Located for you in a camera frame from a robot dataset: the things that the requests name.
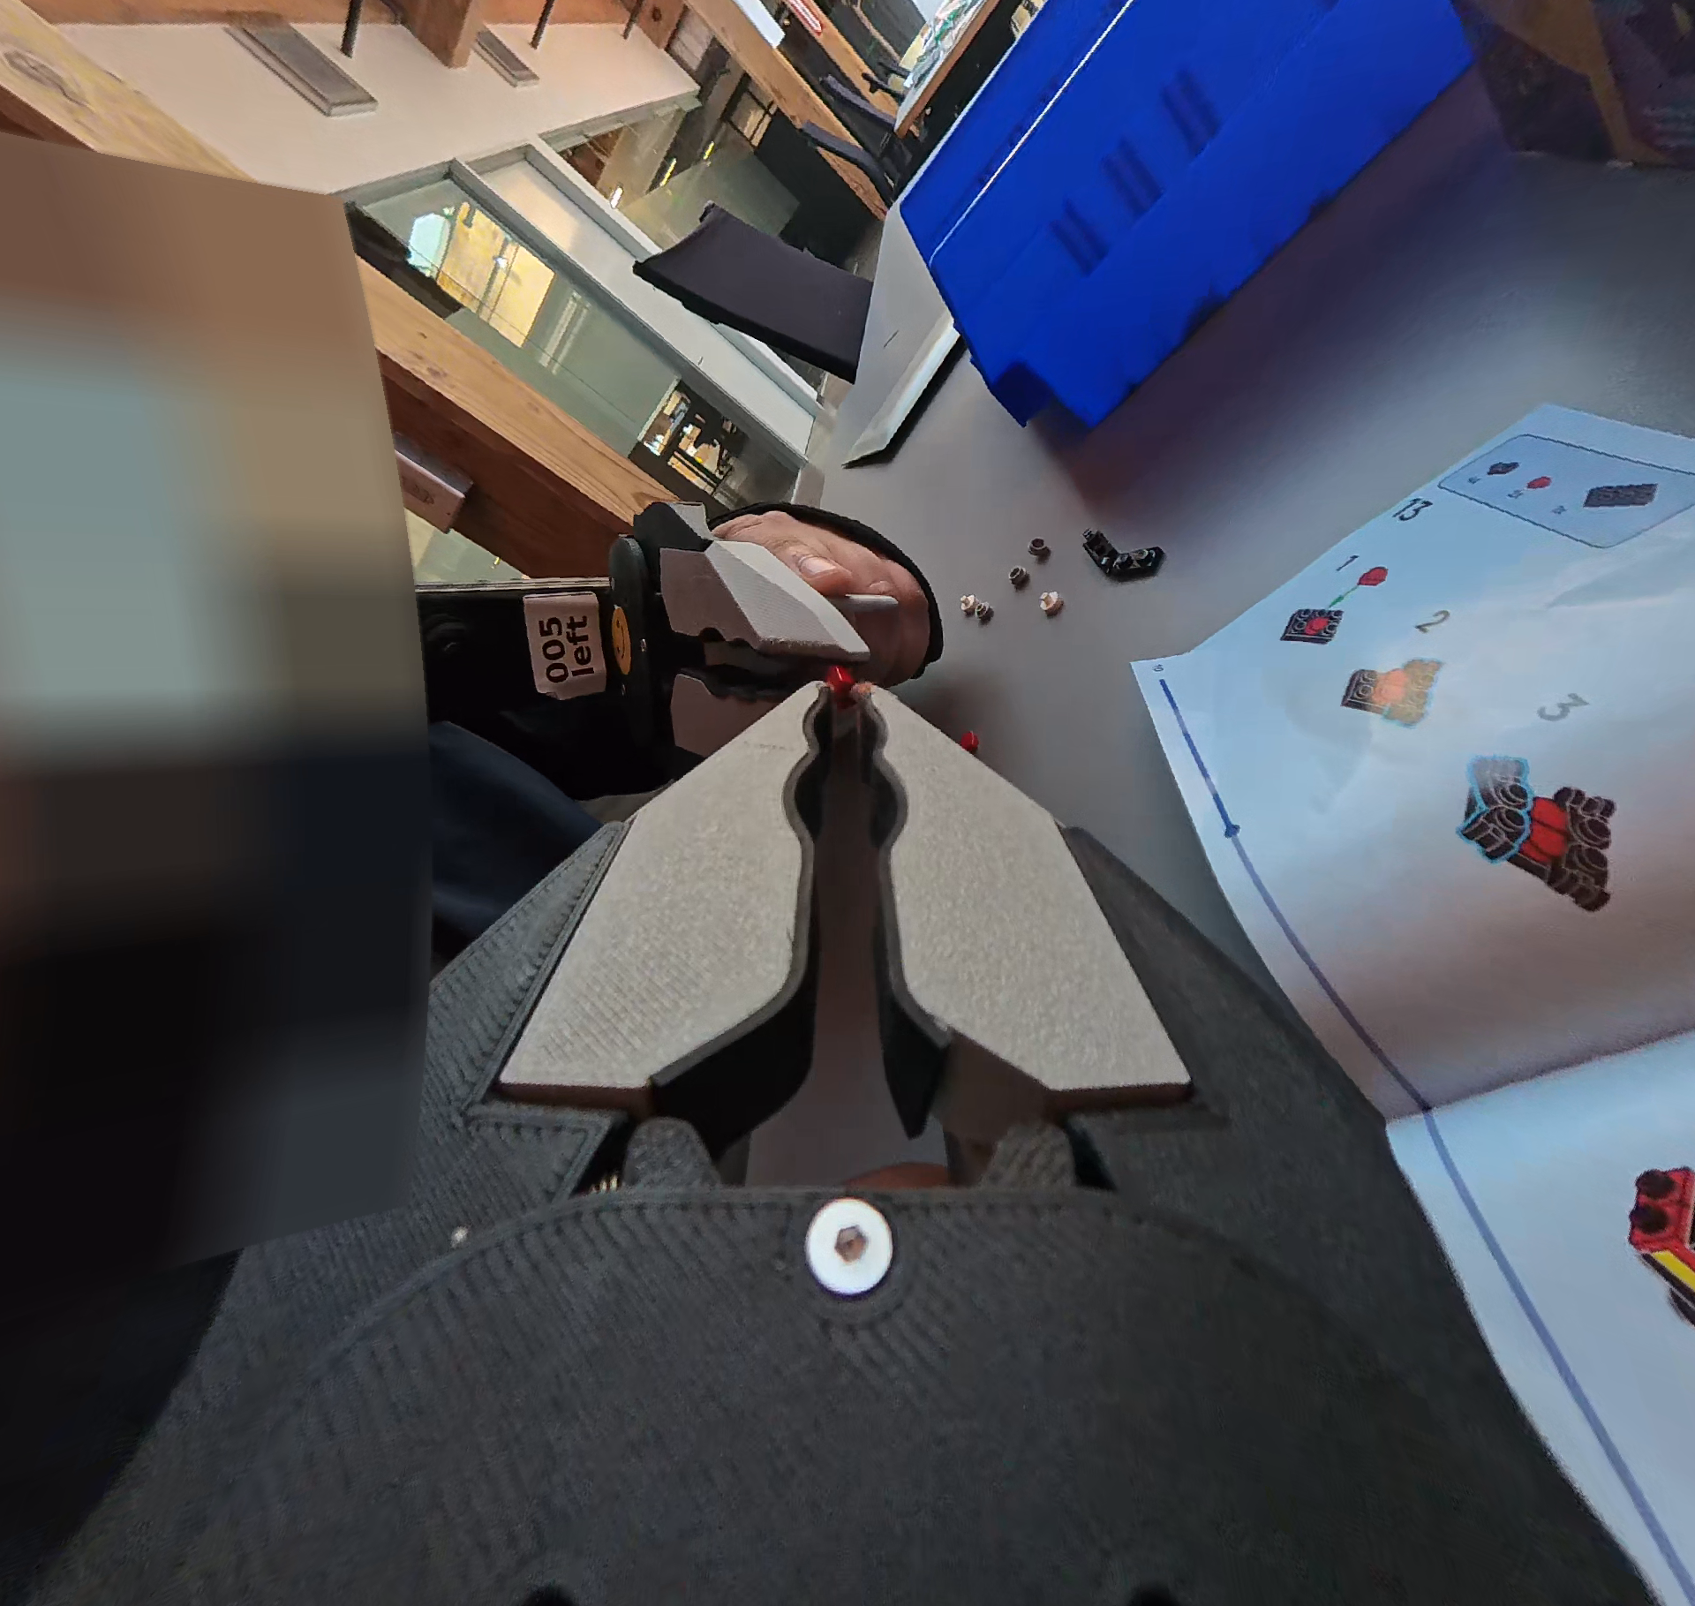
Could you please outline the blue plastic bin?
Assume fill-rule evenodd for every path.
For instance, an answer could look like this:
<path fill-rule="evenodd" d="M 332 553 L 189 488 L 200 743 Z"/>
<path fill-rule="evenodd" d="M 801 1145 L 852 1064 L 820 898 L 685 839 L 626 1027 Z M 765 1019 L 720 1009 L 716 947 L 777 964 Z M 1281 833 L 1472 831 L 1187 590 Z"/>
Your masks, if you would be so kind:
<path fill-rule="evenodd" d="M 1097 425 L 1470 62 L 1450 0 L 1048 0 L 901 219 L 995 400 Z"/>

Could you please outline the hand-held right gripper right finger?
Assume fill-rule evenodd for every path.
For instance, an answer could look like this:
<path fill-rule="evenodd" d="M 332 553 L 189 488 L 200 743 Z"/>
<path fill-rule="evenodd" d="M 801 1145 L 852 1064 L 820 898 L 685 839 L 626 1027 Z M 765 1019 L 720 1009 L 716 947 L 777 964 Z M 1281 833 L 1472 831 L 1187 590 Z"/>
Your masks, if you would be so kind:
<path fill-rule="evenodd" d="M 1063 827 L 867 684 L 844 711 L 844 1039 L 910 1145 L 1193 1092 Z"/>

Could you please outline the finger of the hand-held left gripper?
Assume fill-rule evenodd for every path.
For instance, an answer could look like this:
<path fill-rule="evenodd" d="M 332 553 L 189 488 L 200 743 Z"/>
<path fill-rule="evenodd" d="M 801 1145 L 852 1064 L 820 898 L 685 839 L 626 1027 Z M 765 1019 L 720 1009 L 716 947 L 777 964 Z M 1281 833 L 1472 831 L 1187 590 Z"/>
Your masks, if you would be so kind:
<path fill-rule="evenodd" d="M 677 749 L 710 757 L 793 696 L 793 686 L 730 686 L 679 670 L 671 682 L 669 727 Z"/>
<path fill-rule="evenodd" d="M 755 543 L 712 539 L 701 551 L 659 551 L 669 627 L 773 657 L 865 662 L 869 647 L 824 594 Z"/>

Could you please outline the lego instruction booklet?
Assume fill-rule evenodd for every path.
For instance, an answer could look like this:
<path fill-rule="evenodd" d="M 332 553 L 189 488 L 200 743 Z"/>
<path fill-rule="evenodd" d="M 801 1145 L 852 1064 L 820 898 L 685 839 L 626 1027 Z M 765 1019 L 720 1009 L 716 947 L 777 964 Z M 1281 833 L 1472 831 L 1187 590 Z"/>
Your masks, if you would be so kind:
<path fill-rule="evenodd" d="M 1132 670 L 1519 1402 L 1691 1602 L 1691 435 L 1536 407 Z"/>

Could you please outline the person's navy jacket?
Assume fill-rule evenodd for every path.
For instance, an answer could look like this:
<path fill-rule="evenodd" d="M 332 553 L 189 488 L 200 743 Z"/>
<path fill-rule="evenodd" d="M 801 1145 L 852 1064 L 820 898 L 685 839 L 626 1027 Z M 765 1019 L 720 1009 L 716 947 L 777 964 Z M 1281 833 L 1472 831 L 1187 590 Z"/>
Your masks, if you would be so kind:
<path fill-rule="evenodd" d="M 602 825 L 650 796 L 575 798 L 493 741 L 430 725 L 432 968 L 442 970 Z"/>

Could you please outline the purple lego box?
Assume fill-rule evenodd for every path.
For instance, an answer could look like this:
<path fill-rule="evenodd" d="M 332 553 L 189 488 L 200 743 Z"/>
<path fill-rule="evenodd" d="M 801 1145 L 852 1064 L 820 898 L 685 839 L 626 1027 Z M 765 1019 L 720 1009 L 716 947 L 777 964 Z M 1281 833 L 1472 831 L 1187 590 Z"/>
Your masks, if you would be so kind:
<path fill-rule="evenodd" d="M 1452 0 L 1515 151 L 1693 166 L 1693 0 Z"/>

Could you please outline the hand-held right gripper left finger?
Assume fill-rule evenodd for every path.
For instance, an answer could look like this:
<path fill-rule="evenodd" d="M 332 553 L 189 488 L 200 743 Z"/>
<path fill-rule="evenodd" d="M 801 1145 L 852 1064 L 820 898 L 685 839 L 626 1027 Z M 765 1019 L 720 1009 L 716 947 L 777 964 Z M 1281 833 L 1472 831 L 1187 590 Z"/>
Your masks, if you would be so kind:
<path fill-rule="evenodd" d="M 508 1055 L 510 1092 L 653 1092 L 785 1011 L 812 935 L 816 684 L 624 823 Z"/>

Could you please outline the person's left hand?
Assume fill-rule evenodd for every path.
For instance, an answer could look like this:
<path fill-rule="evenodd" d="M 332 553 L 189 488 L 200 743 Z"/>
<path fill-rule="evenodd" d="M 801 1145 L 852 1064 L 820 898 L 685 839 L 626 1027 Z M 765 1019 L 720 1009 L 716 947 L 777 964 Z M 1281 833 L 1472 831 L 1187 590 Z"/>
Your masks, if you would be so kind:
<path fill-rule="evenodd" d="M 867 647 L 865 680 L 899 686 L 924 672 L 934 639 L 928 582 L 905 558 L 787 511 L 730 517 L 712 535 L 771 551 L 838 606 Z"/>

